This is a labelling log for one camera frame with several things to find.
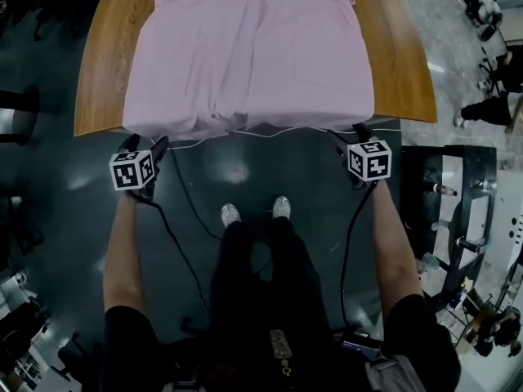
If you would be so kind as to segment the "black scooter with white cover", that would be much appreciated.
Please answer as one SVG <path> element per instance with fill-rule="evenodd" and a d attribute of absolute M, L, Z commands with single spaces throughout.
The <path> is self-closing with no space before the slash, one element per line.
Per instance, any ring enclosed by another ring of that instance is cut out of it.
<path fill-rule="evenodd" d="M 498 0 L 463 0 L 466 14 L 476 28 L 482 27 L 480 40 L 489 41 L 503 22 L 503 13 Z"/>

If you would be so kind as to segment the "metal keychain pendant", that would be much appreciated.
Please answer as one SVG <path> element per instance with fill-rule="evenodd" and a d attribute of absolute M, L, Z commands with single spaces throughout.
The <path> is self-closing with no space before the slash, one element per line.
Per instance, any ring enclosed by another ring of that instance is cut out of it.
<path fill-rule="evenodd" d="M 270 331 L 270 343 L 273 349 L 273 354 L 279 360 L 282 368 L 283 376 L 290 377 L 292 369 L 289 366 L 289 360 L 293 356 L 288 339 L 283 330 L 274 329 Z"/>

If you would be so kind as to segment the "person's right forearm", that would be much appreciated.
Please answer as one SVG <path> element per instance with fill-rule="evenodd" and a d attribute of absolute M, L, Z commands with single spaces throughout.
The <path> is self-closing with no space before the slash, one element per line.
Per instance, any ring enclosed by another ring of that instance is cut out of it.
<path fill-rule="evenodd" d="M 372 193 L 373 255 L 383 317 L 402 299 L 422 294 L 413 249 L 391 198 L 381 180 Z"/>

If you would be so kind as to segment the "person's left forearm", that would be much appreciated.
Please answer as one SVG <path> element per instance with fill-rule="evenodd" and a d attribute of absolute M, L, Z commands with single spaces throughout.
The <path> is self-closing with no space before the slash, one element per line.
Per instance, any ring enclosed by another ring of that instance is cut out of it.
<path fill-rule="evenodd" d="M 103 273 L 105 311 L 125 306 L 145 314 L 141 262 L 136 240 L 136 200 L 122 194 L 117 203 Z"/>

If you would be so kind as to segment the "black screen device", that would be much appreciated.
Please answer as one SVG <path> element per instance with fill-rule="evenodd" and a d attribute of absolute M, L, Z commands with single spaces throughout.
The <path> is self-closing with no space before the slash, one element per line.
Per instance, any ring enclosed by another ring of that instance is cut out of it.
<path fill-rule="evenodd" d="M 369 360 L 378 359 L 380 356 L 381 341 L 368 336 L 361 336 L 354 332 L 344 332 L 342 337 L 342 348 L 360 352 Z"/>

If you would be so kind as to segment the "person's right shoe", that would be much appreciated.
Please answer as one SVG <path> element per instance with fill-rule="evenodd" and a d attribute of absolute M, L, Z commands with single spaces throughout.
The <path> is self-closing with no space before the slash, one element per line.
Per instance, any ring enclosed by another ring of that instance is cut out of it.
<path fill-rule="evenodd" d="M 290 219 L 291 216 L 291 205 L 289 200 L 284 197 L 280 196 L 278 197 L 272 207 L 272 219 L 279 219 L 279 218 L 285 218 L 287 220 Z"/>

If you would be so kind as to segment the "person's left shoe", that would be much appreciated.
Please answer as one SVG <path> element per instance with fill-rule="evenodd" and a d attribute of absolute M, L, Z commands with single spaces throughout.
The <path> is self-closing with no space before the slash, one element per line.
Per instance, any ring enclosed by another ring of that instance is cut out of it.
<path fill-rule="evenodd" d="M 231 224 L 240 221 L 241 217 L 239 210 L 233 204 L 227 203 L 221 208 L 221 222 L 225 228 L 228 228 Z"/>

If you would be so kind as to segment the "person's black t-shirt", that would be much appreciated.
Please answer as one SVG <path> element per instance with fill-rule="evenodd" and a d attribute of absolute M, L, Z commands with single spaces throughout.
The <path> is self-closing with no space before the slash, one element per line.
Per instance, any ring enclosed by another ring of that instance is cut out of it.
<path fill-rule="evenodd" d="M 205 392 L 377 392 L 367 377 L 371 362 L 333 339 L 319 275 L 292 223 L 272 220 L 268 240 L 273 276 L 264 281 L 251 269 L 247 226 L 235 222 L 224 233 L 208 337 L 181 355 L 199 368 Z M 290 377 L 273 354 L 274 329 L 293 352 Z M 174 375 L 146 316 L 125 306 L 106 312 L 100 392 L 162 392 Z"/>

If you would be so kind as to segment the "black frame table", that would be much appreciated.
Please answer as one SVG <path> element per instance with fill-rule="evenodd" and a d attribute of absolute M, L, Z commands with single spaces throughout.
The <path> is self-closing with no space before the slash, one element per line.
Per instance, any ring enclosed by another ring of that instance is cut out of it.
<path fill-rule="evenodd" d="M 497 180 L 496 149 L 476 145 L 405 146 L 401 159 L 400 216 L 414 255 L 432 254 L 438 269 L 424 287 L 429 306 L 439 312 L 453 301 L 466 280 L 475 282 L 485 259 L 495 193 L 478 187 Z M 431 191 L 449 186 L 456 197 Z"/>

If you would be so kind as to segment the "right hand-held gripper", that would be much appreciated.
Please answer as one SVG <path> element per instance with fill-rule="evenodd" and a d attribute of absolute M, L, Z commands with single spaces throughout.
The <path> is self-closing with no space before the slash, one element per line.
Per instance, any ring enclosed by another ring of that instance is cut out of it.
<path fill-rule="evenodd" d="M 328 135 L 342 158 L 342 167 L 354 190 L 363 190 L 367 184 L 388 179 L 391 176 L 391 148 L 384 140 L 371 139 L 372 133 L 362 123 L 354 124 L 353 130 L 362 143 L 348 141 L 332 130 Z"/>

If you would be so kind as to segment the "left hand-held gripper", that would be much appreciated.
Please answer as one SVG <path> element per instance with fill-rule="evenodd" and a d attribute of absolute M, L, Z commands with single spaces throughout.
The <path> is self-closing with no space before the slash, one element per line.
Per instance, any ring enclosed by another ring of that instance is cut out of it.
<path fill-rule="evenodd" d="M 110 160 L 114 190 L 127 192 L 140 201 L 150 203 L 154 197 L 159 163 L 170 147 L 167 136 L 156 141 L 151 150 L 137 151 L 141 137 L 132 134 L 122 143 L 122 152 Z"/>

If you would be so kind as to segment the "white panel box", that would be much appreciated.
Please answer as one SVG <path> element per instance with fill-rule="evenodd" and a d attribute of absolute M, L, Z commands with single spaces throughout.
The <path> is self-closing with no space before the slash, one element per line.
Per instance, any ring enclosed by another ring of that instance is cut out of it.
<path fill-rule="evenodd" d="M 509 270 L 523 248 L 523 172 L 498 172 L 494 241 L 498 267 Z"/>

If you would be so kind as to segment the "pink shirt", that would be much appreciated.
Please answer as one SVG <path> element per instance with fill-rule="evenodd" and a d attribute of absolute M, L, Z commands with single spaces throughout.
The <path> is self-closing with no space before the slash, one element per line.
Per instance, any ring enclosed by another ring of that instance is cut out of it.
<path fill-rule="evenodd" d="M 374 113 L 355 0 L 155 0 L 123 127 L 202 140 L 243 127 L 345 129 Z"/>

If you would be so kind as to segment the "person's shoe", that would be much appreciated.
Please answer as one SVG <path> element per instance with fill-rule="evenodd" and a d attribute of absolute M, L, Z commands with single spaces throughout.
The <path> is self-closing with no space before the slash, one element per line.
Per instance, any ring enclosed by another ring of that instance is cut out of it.
<path fill-rule="evenodd" d="M 240 221 L 241 217 L 239 210 L 233 204 L 227 203 L 221 208 L 221 222 L 225 228 L 228 228 L 231 224 Z"/>
<path fill-rule="evenodd" d="M 272 207 L 272 219 L 279 219 L 279 218 L 285 218 L 287 220 L 290 219 L 291 216 L 291 205 L 289 200 L 284 197 L 280 196 L 278 197 Z"/>

